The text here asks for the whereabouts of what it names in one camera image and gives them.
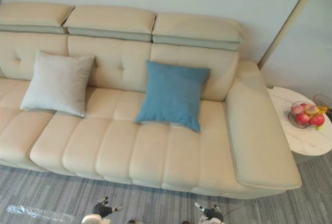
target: plastic bag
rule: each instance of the plastic bag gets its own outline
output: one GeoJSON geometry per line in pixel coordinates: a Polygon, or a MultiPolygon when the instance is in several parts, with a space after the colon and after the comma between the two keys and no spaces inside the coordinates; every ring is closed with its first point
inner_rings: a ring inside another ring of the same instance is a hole
{"type": "Polygon", "coordinates": [[[22,205],[9,205],[7,212],[18,215],[28,215],[32,218],[51,220],[52,223],[73,224],[76,221],[75,216],[72,215],[22,205]]]}

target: blue pillow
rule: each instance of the blue pillow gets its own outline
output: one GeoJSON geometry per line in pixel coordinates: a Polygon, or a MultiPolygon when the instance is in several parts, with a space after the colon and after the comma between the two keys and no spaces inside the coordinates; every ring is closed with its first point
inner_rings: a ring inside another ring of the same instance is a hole
{"type": "Polygon", "coordinates": [[[147,61],[145,100],[135,122],[175,122],[200,132],[198,121],[203,83],[208,68],[165,65],[147,61]]]}

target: cream leather sofa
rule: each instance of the cream leather sofa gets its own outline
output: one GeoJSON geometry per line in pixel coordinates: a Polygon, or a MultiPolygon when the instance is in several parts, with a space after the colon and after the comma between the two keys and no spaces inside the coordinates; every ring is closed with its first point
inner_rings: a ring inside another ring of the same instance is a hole
{"type": "Polygon", "coordinates": [[[122,184],[250,199],[301,186],[255,63],[239,61],[231,20],[118,6],[0,6],[2,165],[122,184]],[[36,52],[93,54],[85,118],[20,110],[36,52]],[[201,133],[135,124],[146,60],[208,67],[201,133]]]}

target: sofa armrest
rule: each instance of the sofa armrest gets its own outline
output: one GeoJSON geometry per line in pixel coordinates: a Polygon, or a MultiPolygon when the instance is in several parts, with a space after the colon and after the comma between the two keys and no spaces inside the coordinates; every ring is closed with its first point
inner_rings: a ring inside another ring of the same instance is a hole
{"type": "Polygon", "coordinates": [[[226,105],[239,183],[285,190],[300,187],[300,174],[255,63],[239,62],[226,105]]]}

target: side table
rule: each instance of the side table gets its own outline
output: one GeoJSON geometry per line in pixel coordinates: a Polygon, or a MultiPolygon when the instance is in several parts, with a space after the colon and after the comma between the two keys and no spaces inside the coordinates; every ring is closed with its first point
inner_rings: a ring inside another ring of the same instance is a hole
{"type": "Polygon", "coordinates": [[[323,155],[332,149],[332,123],[326,114],[324,115],[325,122],[319,131],[315,127],[297,128],[288,120],[287,116],[293,102],[313,103],[312,100],[287,88],[274,87],[268,89],[268,92],[296,163],[323,155]]]}

